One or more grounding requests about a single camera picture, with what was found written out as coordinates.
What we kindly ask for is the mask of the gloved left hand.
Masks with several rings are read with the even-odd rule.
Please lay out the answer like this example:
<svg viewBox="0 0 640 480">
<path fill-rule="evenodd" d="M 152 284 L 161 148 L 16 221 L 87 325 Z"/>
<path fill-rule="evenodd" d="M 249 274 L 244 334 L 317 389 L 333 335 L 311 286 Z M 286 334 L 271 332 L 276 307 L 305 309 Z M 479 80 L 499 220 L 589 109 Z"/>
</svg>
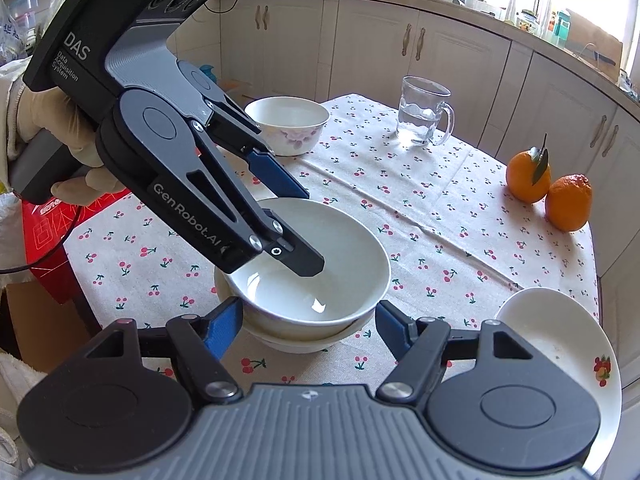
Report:
<svg viewBox="0 0 640 480">
<path fill-rule="evenodd" d="M 51 186 L 52 196 L 64 203 L 88 206 L 104 194 L 122 192 L 122 184 L 104 165 L 96 150 L 96 133 L 81 117 L 75 103 L 54 88 L 33 92 L 21 79 L 3 81 L 8 94 L 1 110 L 1 182 L 9 191 L 9 163 L 20 157 L 21 146 L 42 129 L 66 145 L 73 156 L 89 167 L 83 177 L 68 179 Z"/>
</svg>

